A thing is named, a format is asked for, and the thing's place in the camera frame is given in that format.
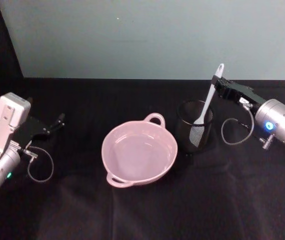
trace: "bowl handle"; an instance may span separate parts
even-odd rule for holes
[[[107,173],[106,179],[110,185],[112,185],[116,188],[127,188],[127,187],[134,185],[134,183],[131,181],[127,181],[127,182],[123,182],[123,181],[120,182],[120,180],[115,181],[115,180],[117,180],[117,178],[113,174],[111,174],[110,172]]]
[[[157,113],[157,112],[151,113],[148,116],[146,116],[144,121],[150,122],[151,119],[159,119],[160,126],[162,126],[163,128],[166,128],[165,119],[163,115],[161,115],[160,113]]]

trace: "blue indicator light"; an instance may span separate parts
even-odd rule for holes
[[[274,128],[274,125],[270,121],[266,122],[265,126],[268,130],[272,130]]]

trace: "wall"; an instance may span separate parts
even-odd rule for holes
[[[0,0],[25,77],[285,79],[285,0]]]

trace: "black tablecloth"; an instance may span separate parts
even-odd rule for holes
[[[285,104],[285,81],[241,83]],[[0,81],[0,95],[33,97],[30,114],[46,124],[66,114],[64,130],[37,143],[52,154],[54,177],[32,182],[22,159],[0,189],[0,240],[285,239],[285,146],[275,141],[264,151],[254,137],[225,145],[222,122],[250,120],[239,106],[217,96],[202,152],[179,152],[171,170],[149,185],[120,189],[106,181],[101,145],[111,129],[157,112],[174,133],[177,106],[204,100],[209,86],[192,80]],[[240,126],[229,128],[234,130],[230,141],[246,134]],[[39,169],[50,169],[40,162]]]

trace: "black mesh cup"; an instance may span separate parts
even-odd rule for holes
[[[214,113],[209,106],[204,117],[204,124],[194,124],[204,108],[204,101],[189,100],[183,102],[177,108],[177,123],[175,138],[178,148],[185,153],[195,153],[201,150],[207,143]]]

